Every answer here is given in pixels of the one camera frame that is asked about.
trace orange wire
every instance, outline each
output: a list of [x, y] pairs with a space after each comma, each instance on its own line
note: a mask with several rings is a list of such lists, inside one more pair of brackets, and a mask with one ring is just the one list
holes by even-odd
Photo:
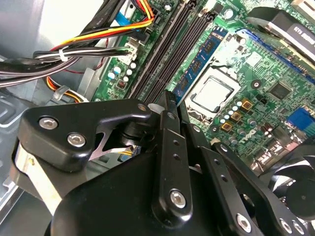
[[[49, 87], [51, 90], [56, 91], [57, 88], [56, 88], [56, 86], [52, 83], [52, 81], [50, 80], [50, 77], [49, 77], [49, 76], [46, 77], [46, 80], [47, 80], [47, 85], [48, 85], [48, 87]], [[80, 102], [81, 102], [78, 97], [76, 97], [75, 95], [73, 95], [73, 94], [71, 94], [71, 93], [65, 92], [64, 94], [67, 95], [67, 96], [70, 96], [70, 97], [74, 98], [74, 101], [75, 101], [76, 103], [80, 103]]]

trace blue ram module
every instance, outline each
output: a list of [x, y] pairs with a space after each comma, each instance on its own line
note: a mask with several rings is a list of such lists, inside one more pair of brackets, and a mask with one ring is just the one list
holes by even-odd
[[281, 54], [279, 54], [279, 52], [272, 46], [266, 44], [263, 40], [261, 40], [257, 35], [255, 35], [253, 32], [251, 32], [248, 29], [240, 29], [238, 31], [236, 31], [237, 34], [240, 35], [246, 35], [248, 38], [250, 38], [251, 40], [255, 41], [256, 43], [260, 44], [261, 46], [263, 46], [268, 52], [272, 53], [273, 55], [275, 55], [280, 61], [282, 61], [284, 64], [286, 64], [287, 66], [289, 66], [290, 68], [292, 68], [294, 71], [296, 71], [297, 73], [303, 75], [309, 82], [311, 82], [312, 84], [315, 84], [315, 80], [313, 79], [312, 76], [310, 76], [309, 74], [305, 73], [303, 70], [301, 70], [299, 67], [297, 67], [296, 65], [294, 65], [293, 63], [291, 63], [288, 59], [286, 59], [284, 56], [282, 56]]
[[184, 75], [175, 86], [173, 93], [176, 96], [176, 102], [179, 104], [189, 92], [190, 88], [202, 73], [209, 59], [227, 35], [227, 30], [221, 27], [215, 27], [207, 40], [201, 45], [198, 54], [194, 57]]

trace yellow wire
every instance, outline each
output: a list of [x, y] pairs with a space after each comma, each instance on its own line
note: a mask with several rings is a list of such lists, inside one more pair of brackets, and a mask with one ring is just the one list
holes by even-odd
[[99, 36], [99, 35], [102, 35], [102, 34], [105, 34], [105, 33], [112, 33], [112, 32], [121, 31], [121, 30], [130, 30], [130, 29], [137, 29], [137, 28], [142, 28], [142, 27], [149, 26], [152, 23], [153, 18], [151, 17], [151, 15], [149, 13], [149, 10], [148, 10], [146, 4], [143, 2], [143, 0], [140, 0], [140, 2], [141, 2], [142, 6], [145, 9], [145, 12], [147, 14], [147, 17], [148, 17], [148, 20], [147, 20], [148, 22], [147, 23], [144, 23], [144, 24], [141, 24], [141, 25], [135, 25], [136, 23], [134, 23], [134, 24], [131, 24], [129, 26], [123, 26], [123, 27], [114, 28], [114, 29], [107, 29], [107, 30], [104, 30], [104, 31], [101, 31], [101, 32], [96, 32], [96, 33], [91, 33], [91, 34], [84, 35], [84, 36], [74, 37], [72, 39], [64, 41], [61, 45], [69, 43], [69, 42], [72, 42], [72, 41], [77, 41], [77, 40], [81, 40], [81, 39], [85, 39], [85, 38], [89, 38], [89, 37]]
[[[47, 81], [47, 85], [48, 85], [48, 87], [49, 87], [52, 91], [56, 91], [56, 89], [55, 89], [54, 87], [52, 87], [48, 81]], [[70, 97], [74, 98], [74, 100], [76, 100], [77, 102], [81, 102], [81, 100], [80, 100], [78, 97], [76, 97], [75, 95], [72, 95], [71, 93], [65, 92], [64, 94], [67, 95], [67, 96], [70, 96]]]

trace ram slot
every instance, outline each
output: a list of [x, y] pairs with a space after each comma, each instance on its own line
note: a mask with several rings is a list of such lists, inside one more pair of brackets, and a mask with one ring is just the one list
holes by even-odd
[[185, 32], [184, 37], [181, 39], [181, 42], [177, 45], [176, 50], [168, 58], [164, 67], [156, 77], [155, 82], [146, 92], [146, 96], [142, 99], [145, 103], [154, 103], [158, 99], [159, 95], [170, 83], [174, 74], [193, 49], [207, 26], [215, 19], [221, 10], [222, 6], [217, 4], [213, 11], [195, 17], [189, 29]]
[[188, 15], [191, 10], [195, 7], [195, 1], [191, 0], [186, 3], [181, 3], [174, 11], [171, 16], [171, 20], [164, 28], [156, 46], [154, 47], [153, 53], [147, 57], [146, 62], [143, 66], [143, 71], [140, 74], [137, 83], [132, 88], [131, 93], [128, 98], [137, 98], [147, 85], [152, 74], [158, 68], [164, 55], [168, 52], [169, 47], [172, 45], [173, 41], [177, 37], [178, 33], [182, 29], [184, 23], [187, 20]]

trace silver screw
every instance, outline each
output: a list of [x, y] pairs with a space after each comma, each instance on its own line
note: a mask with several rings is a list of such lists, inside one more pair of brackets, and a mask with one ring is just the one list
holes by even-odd
[[39, 126], [42, 127], [43, 129], [55, 129], [58, 126], [58, 122], [50, 117], [44, 117], [39, 120]]
[[223, 144], [221, 144], [221, 149], [223, 150], [223, 151], [225, 151], [225, 152], [227, 152], [227, 148], [226, 148], [226, 146], [224, 146]]
[[193, 126], [193, 129], [194, 129], [195, 131], [197, 131], [198, 133], [200, 132], [200, 128], [199, 128], [198, 126], [196, 126], [196, 125]]
[[236, 215], [236, 220], [238, 225], [247, 233], [250, 233], [252, 231], [252, 227], [250, 222], [248, 221], [248, 219], [241, 215], [241, 214], [237, 214]]
[[171, 119], [175, 119], [175, 116], [172, 113], [167, 113], [168, 117], [170, 117]]
[[179, 191], [174, 190], [171, 192], [171, 201], [178, 208], [184, 208], [186, 206], [186, 199]]
[[78, 133], [69, 134], [67, 140], [68, 143], [77, 148], [80, 148], [85, 144], [85, 138]]
[[301, 235], [304, 235], [304, 230], [302, 229], [302, 227], [296, 223], [295, 220], [292, 220], [293, 222], [293, 226], [295, 227], [295, 229], [301, 234]]
[[285, 229], [285, 231], [287, 231], [289, 234], [292, 233], [291, 227], [281, 218], [280, 218], [280, 223], [281, 223], [282, 227]]
[[144, 112], [147, 110], [146, 107], [142, 104], [138, 104], [138, 108]]

